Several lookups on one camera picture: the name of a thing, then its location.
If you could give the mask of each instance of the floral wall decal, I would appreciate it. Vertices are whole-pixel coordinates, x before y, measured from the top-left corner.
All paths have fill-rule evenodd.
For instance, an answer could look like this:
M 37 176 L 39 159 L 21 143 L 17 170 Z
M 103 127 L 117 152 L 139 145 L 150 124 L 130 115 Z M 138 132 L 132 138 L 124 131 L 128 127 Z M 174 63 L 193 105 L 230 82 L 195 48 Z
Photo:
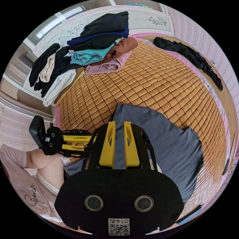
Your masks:
M 149 21 L 155 24 L 156 26 L 165 26 L 165 27 L 167 26 L 166 20 L 162 17 L 157 17 L 156 19 L 150 17 Z
M 66 36 L 59 37 L 58 43 L 60 44 L 60 46 L 67 46 L 67 41 L 71 40 L 74 37 L 78 37 L 87 24 L 89 24 L 89 21 L 78 24 L 78 26 L 76 26 L 74 29 L 68 30 L 68 34 Z

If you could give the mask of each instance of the screw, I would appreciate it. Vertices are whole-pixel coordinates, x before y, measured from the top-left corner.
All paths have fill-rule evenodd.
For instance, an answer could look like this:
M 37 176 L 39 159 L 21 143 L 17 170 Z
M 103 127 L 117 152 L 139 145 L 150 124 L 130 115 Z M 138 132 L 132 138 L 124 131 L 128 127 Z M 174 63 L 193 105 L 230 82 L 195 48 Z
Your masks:
M 174 213 L 174 214 L 171 215 L 170 218 L 171 218 L 172 220 L 174 220 L 175 218 L 177 218 L 178 215 L 179 215 L 178 213 Z
M 123 179 L 123 175 L 122 174 L 117 174 L 116 175 L 116 179 L 117 180 L 122 180 Z

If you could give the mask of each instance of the yellow bracket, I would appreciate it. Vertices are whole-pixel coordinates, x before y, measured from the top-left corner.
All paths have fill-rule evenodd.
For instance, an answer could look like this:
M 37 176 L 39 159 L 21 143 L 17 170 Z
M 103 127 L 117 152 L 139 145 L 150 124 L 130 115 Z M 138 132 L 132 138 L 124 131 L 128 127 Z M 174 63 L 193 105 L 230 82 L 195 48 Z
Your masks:
M 124 159 L 126 168 L 138 167 L 140 164 L 131 122 L 128 121 L 124 122 Z
M 115 165 L 115 121 L 108 122 L 105 141 L 102 148 L 100 166 L 111 167 L 114 169 Z
M 84 146 L 74 146 L 74 145 L 63 144 L 62 149 L 84 151 Z
M 63 140 L 67 143 L 88 143 L 91 136 L 64 135 Z

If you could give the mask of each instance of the teal knit sweater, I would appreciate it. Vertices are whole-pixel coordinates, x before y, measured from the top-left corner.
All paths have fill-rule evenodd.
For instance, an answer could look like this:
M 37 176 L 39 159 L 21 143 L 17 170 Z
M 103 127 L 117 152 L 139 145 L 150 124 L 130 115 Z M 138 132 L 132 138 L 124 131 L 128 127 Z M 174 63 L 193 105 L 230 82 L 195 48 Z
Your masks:
M 105 49 L 87 49 L 73 52 L 73 55 L 71 57 L 71 64 L 89 65 L 94 62 L 102 61 L 107 52 L 121 39 L 122 37 L 117 39 L 111 46 Z

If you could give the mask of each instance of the white shorts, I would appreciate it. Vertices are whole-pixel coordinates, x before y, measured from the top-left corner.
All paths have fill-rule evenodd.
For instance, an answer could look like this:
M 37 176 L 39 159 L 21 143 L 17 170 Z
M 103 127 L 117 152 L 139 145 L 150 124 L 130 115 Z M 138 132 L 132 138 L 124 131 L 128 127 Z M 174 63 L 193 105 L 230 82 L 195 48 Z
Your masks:
M 47 182 L 38 172 L 36 175 L 34 175 L 34 177 L 48 190 L 50 191 L 52 194 L 54 194 L 55 196 L 58 195 L 59 193 L 59 189 L 57 189 L 56 187 L 54 187 L 53 185 L 51 185 L 49 182 Z

